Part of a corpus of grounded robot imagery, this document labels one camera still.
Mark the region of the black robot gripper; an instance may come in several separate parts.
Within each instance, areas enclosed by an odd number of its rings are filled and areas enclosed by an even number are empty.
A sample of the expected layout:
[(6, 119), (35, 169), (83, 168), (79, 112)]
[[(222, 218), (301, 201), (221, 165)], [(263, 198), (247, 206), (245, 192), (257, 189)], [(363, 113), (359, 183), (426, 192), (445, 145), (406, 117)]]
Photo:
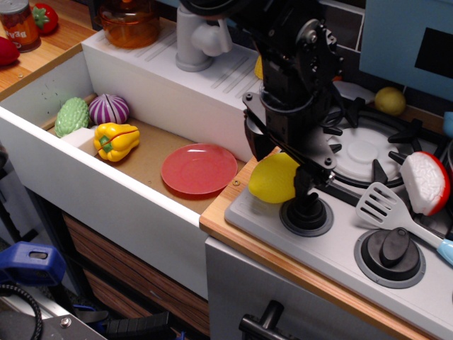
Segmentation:
[(242, 101), (244, 129), (256, 159), (264, 159), (279, 147), (299, 166), (294, 176), (295, 203), (314, 205), (317, 193), (310, 190), (333, 179), (337, 162), (323, 128), (310, 116), (311, 103), (284, 109), (265, 94), (247, 92)]

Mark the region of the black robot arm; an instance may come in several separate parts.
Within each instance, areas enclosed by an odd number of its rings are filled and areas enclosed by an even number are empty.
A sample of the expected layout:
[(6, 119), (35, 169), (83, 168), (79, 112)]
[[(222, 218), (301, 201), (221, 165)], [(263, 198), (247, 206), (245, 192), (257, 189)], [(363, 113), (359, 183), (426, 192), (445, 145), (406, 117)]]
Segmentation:
[(248, 32), (261, 57), (263, 87), (243, 96), (244, 128), (257, 160), (279, 147), (299, 164), (296, 197), (331, 181), (333, 152), (323, 138), (343, 59), (318, 1), (182, 1), (209, 20), (229, 18)]

